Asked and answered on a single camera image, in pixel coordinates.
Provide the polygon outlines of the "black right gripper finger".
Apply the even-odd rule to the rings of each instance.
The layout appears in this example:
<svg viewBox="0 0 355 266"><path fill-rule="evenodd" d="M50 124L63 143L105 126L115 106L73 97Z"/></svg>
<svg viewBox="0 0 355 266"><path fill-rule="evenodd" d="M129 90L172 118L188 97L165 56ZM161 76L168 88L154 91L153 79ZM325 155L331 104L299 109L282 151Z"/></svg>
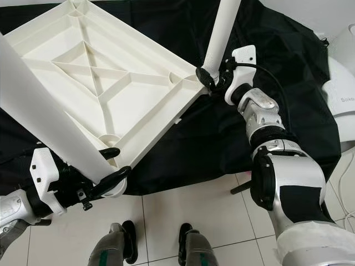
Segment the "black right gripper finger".
<svg viewBox="0 0 355 266"><path fill-rule="evenodd" d="M216 88L215 79L205 68L195 69L198 81L205 87L207 93L212 93Z"/></svg>

